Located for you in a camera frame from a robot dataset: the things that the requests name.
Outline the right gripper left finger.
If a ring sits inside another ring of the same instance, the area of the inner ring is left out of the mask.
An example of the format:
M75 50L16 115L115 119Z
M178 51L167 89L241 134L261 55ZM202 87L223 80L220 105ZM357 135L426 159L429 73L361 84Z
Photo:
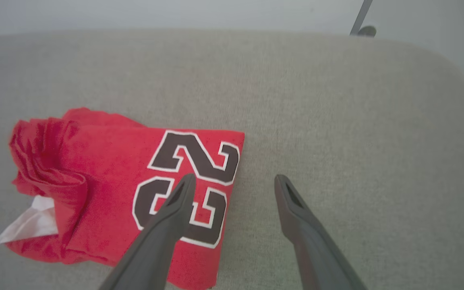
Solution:
M185 175L98 290L164 290L175 244L192 214L196 178Z

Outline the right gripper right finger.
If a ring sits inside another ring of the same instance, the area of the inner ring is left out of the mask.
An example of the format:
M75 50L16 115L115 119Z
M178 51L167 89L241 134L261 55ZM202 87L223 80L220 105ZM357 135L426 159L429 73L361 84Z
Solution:
M291 180L274 178L282 233L294 246L302 290L368 290Z

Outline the red and white basketball jersey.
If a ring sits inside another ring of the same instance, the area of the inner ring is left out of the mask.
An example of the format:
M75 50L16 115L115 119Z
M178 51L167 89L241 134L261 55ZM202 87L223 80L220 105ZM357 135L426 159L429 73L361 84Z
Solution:
M193 173L191 216L167 281L184 290L213 288L244 140L244 132L147 127L85 107L62 118L20 120L8 143L18 169L13 184L34 199L0 244L41 262L116 266Z

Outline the grey fabric sofa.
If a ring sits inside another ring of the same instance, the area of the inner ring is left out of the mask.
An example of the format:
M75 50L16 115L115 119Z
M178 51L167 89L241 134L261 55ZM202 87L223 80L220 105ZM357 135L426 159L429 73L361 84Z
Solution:
M301 289L274 177L288 176L370 290L464 290L464 77L401 42L313 33L64 31L0 37L0 233L30 199L15 123L75 107L243 131L213 290ZM95 290L110 268L0 245L0 290Z

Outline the dark metal leg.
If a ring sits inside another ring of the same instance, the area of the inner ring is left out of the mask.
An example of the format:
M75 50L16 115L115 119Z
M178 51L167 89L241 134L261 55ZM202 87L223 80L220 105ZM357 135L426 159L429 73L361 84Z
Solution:
M373 25L363 26L363 22L369 12L373 0L363 0L359 13L356 16L353 27L349 35L363 36L374 38L376 35L376 28Z

